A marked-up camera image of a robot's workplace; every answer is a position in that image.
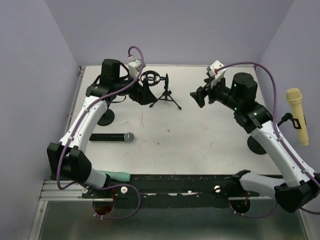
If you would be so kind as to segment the black round-base mic stand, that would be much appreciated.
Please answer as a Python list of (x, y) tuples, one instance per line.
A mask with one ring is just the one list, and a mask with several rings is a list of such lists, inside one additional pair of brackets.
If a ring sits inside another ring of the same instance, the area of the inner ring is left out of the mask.
[(115, 114), (111, 109), (108, 109), (98, 120), (97, 124), (99, 126), (108, 126), (110, 125), (115, 119)]

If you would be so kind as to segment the black microphone silver grille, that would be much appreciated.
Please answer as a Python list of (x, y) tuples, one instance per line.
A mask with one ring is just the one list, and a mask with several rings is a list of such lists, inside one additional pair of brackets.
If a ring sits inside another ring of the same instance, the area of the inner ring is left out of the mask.
[(127, 133), (92, 133), (89, 140), (92, 142), (126, 142), (131, 143), (135, 139), (132, 132)]

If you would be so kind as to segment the teal microphone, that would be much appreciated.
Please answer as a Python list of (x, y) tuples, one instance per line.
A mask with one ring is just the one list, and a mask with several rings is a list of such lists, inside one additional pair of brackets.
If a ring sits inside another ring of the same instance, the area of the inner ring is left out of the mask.
[(114, 171), (100, 171), (103, 174), (109, 175), (112, 180), (127, 183), (131, 179), (131, 174), (127, 172), (114, 172)]

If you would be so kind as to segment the cream microphone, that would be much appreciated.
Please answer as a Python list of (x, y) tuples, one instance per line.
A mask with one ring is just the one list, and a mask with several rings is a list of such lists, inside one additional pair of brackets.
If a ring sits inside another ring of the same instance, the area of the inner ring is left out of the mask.
[(290, 88), (286, 91), (286, 100), (291, 107), (293, 125), (297, 130), (297, 135), (302, 146), (309, 145), (307, 124), (302, 107), (302, 93), (298, 88)]

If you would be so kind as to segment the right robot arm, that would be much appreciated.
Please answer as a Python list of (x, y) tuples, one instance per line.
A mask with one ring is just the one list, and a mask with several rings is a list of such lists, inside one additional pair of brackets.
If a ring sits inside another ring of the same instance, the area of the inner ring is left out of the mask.
[(273, 117), (265, 106), (256, 101), (258, 84), (249, 73), (236, 73), (231, 87), (225, 78), (216, 81), (209, 77), (205, 86), (200, 86), (190, 96), (200, 108), (209, 103), (220, 102), (233, 110), (234, 119), (256, 140), (279, 169), (282, 178), (276, 179), (243, 170), (233, 175), (230, 191), (241, 196), (245, 192), (256, 192), (271, 197), (287, 212), (293, 213), (313, 200), (320, 193), (320, 175), (309, 167), (289, 145)]

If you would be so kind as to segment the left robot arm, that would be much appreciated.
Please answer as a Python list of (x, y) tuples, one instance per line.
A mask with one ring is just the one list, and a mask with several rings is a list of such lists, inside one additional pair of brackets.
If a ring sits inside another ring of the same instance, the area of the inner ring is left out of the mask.
[(68, 184), (61, 184), (61, 179), (66, 178), (73, 184), (92, 186), (101, 198), (110, 194), (110, 174), (94, 169), (85, 155), (90, 137), (117, 96), (129, 96), (140, 105), (148, 105), (156, 99), (148, 84), (139, 84), (145, 67), (144, 60), (132, 55), (128, 59), (127, 65), (116, 59), (103, 60), (101, 73), (86, 89), (84, 103), (74, 122), (58, 143), (48, 145), (50, 168), (56, 175), (60, 190), (69, 187)]

